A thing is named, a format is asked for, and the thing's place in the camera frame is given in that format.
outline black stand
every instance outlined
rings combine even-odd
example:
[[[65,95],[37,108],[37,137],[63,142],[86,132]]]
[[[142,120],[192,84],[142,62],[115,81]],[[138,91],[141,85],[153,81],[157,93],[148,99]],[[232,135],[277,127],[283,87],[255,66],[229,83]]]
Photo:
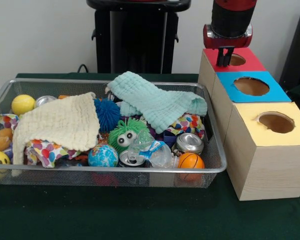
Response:
[[[279,83],[286,91],[300,85],[300,19]]]
[[[188,9],[191,0],[86,2],[96,9],[92,39],[98,73],[171,73],[178,41],[176,12]]]

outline polka dot fabric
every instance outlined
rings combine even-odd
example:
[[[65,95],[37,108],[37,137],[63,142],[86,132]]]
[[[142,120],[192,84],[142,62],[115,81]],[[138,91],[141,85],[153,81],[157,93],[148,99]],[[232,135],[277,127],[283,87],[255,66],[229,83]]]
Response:
[[[0,124],[6,129],[11,128],[12,132],[16,129],[19,122],[19,117],[15,114],[0,114]]]
[[[28,165],[42,163],[44,168],[54,168],[57,159],[68,156],[71,160],[77,157],[81,152],[69,150],[58,144],[49,141],[31,140],[26,144],[25,154],[28,158]]]
[[[205,126],[203,125],[200,117],[194,114],[185,113],[178,118],[167,131],[178,135],[181,133],[197,134],[199,138],[203,139],[205,136]]]

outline cream towel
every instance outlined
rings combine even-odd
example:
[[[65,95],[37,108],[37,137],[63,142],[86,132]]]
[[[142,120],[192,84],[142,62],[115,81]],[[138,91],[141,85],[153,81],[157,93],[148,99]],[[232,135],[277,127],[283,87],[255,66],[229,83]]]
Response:
[[[98,143],[99,120],[92,92],[46,103],[25,113],[13,133],[13,164],[24,163],[31,140],[47,140],[70,150],[87,151]]]

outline metal basket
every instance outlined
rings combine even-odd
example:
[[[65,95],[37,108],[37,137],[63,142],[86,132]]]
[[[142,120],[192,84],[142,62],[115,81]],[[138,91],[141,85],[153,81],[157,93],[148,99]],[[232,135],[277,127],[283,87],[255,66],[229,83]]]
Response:
[[[0,114],[11,112],[13,99],[20,94],[34,98],[50,95],[79,95],[94,92],[97,97],[106,97],[105,88],[109,81],[62,80],[62,79],[22,79],[7,82],[0,90]],[[208,114],[204,117],[206,136],[201,157],[205,169],[182,168],[129,168],[56,166],[43,168],[33,165],[0,164],[5,185],[61,185],[61,186],[116,186],[116,187],[188,187],[207,188],[217,173],[224,171],[227,161],[217,129],[217,123],[207,90],[197,83],[154,83],[166,91],[193,92],[205,98]],[[22,173],[12,177],[12,170]]]

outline wooden box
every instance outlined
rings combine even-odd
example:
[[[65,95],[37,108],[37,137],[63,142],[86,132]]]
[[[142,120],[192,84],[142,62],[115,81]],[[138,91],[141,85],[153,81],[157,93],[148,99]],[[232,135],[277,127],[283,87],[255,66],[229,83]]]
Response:
[[[205,85],[210,96],[215,83],[216,73],[222,72],[250,72],[265,71],[265,67],[253,54],[250,48],[235,48],[230,65],[219,67],[216,65],[218,50],[203,49],[198,82]]]
[[[217,72],[211,101],[224,142],[233,103],[291,102],[267,71]]]
[[[295,103],[234,104],[224,150],[240,201],[300,197],[300,110]]]

